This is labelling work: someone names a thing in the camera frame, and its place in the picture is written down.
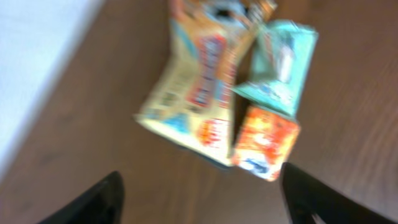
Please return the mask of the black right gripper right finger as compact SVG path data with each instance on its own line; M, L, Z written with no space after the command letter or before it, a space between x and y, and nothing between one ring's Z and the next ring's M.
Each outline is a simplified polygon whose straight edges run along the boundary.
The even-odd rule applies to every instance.
M395 224L395 221L352 201L289 162L283 163L280 178L293 224L316 224L315 215L325 223Z

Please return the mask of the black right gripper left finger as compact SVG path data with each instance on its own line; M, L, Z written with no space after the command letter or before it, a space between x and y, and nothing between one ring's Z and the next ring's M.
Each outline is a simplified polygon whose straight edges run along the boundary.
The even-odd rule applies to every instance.
M123 178L113 171L40 224L120 224L123 205Z

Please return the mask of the orange small carton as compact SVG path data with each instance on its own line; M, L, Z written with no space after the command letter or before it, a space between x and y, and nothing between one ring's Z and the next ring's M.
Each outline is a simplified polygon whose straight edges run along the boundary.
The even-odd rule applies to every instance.
M278 179L301 127L280 113L250 106L234 146L232 162L266 181Z

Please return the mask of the white snack bag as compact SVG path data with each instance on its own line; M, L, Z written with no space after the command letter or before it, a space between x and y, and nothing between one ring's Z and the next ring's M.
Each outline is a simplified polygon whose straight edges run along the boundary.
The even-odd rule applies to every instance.
M277 5L271 0L171 0L169 7L170 59L136 120L229 167L237 70Z

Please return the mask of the teal wrapper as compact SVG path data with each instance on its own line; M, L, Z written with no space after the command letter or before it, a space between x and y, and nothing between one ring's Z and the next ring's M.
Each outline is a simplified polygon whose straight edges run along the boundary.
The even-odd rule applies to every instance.
M260 106L295 118L317 40L314 28L290 20L261 25L249 78L233 91Z

